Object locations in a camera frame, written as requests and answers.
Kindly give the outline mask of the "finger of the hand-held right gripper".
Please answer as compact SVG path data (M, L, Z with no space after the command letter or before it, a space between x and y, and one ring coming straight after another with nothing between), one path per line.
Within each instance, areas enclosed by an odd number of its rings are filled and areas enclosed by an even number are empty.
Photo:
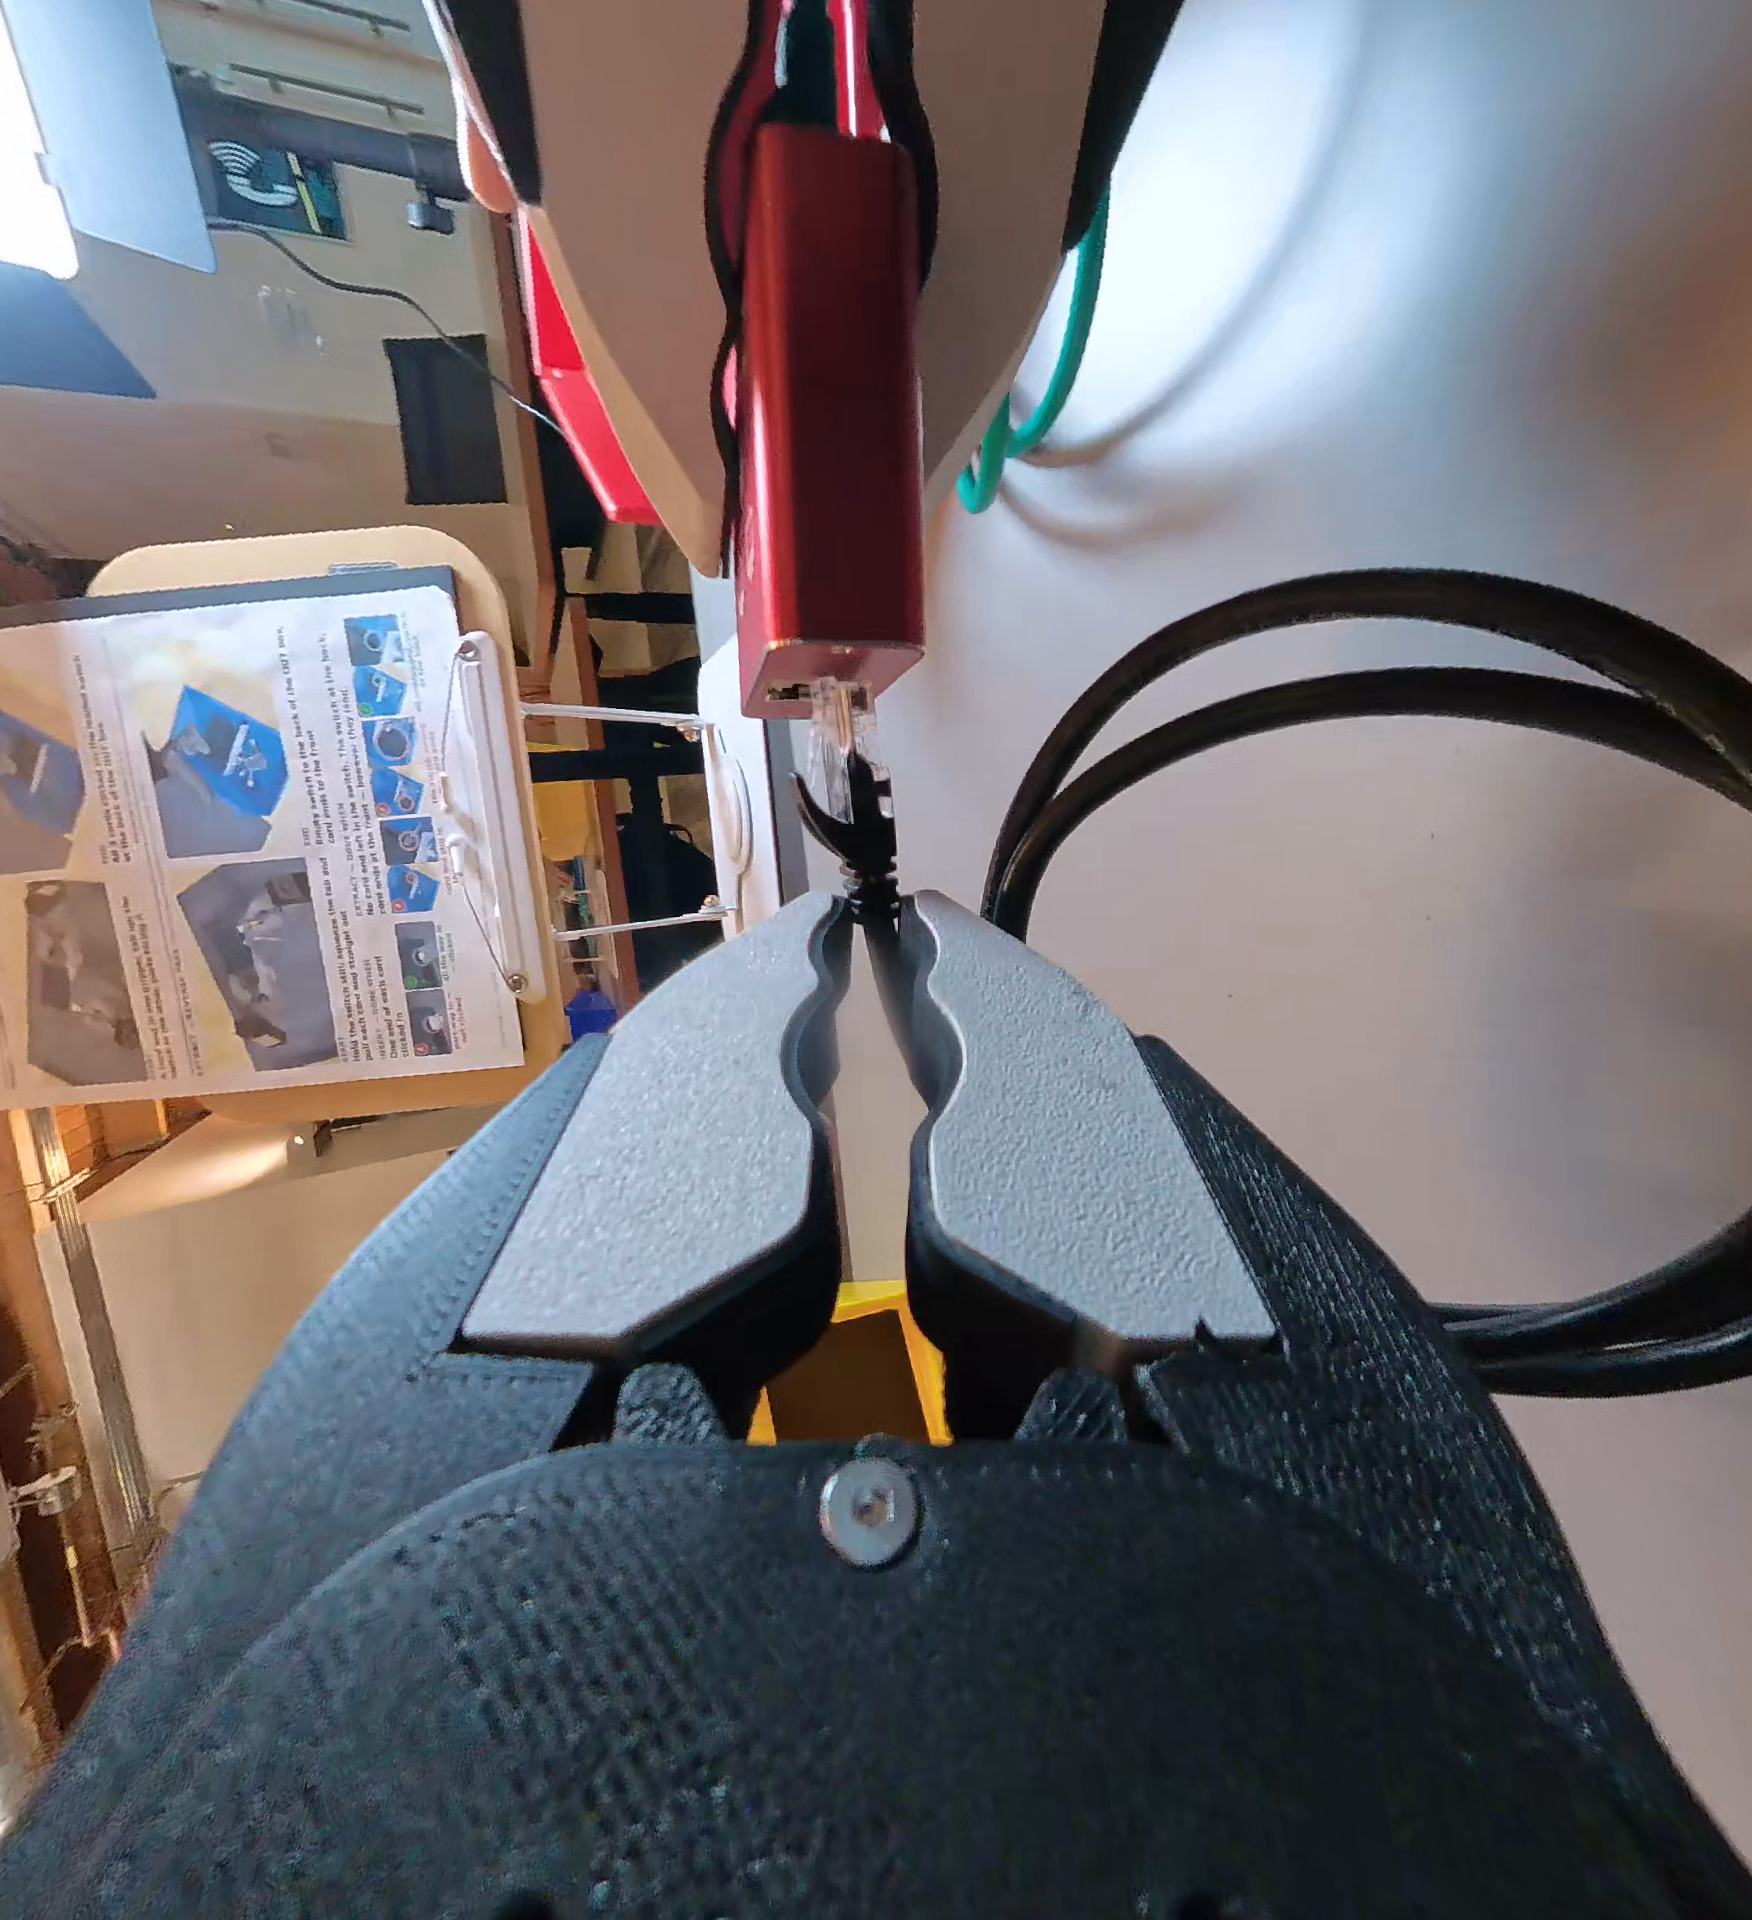
M1103 14L1100 1L914 5L937 165L916 327L928 512L978 449L1058 277Z
M719 570L713 375L725 308L705 168L740 1L527 1L543 196L533 228L633 478L698 575Z

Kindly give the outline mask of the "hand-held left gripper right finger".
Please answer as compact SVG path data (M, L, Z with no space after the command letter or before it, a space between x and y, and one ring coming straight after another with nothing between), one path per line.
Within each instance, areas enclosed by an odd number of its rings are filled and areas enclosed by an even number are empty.
M1276 1324L1138 1036L960 902L908 899L908 1288L950 1395L1125 1382Z

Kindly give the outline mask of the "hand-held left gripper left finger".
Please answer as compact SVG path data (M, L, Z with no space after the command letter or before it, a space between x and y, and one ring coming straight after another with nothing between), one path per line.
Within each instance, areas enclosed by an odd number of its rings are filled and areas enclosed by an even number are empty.
M603 1041L459 1326L489 1355L754 1404L830 1323L841 899L806 893L672 974Z

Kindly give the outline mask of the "red plastic bin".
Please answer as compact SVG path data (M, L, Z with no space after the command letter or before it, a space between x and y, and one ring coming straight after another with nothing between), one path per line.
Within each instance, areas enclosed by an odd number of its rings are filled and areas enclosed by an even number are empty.
M528 209L516 209L510 224L537 388L605 517L620 523L662 525L584 365Z

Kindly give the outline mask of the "red ethernet adapter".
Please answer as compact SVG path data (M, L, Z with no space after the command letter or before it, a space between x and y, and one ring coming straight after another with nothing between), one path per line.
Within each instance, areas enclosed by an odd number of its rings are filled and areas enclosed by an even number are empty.
M746 212L735 611L742 708L873 697L924 647L917 209L908 150L768 124Z

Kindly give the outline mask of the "yellow plastic bin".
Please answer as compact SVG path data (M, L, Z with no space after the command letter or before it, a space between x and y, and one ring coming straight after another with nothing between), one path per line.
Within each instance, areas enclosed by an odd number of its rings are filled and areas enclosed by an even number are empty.
M752 1446L891 1436L948 1446L946 1363L916 1324L901 1281L845 1283L815 1349L758 1395Z

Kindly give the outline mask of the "wall poster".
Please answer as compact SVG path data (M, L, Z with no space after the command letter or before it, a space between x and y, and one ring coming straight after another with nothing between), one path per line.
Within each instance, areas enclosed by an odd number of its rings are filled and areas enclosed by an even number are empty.
M332 160L241 136L205 139L200 159L210 218L235 228L350 241Z

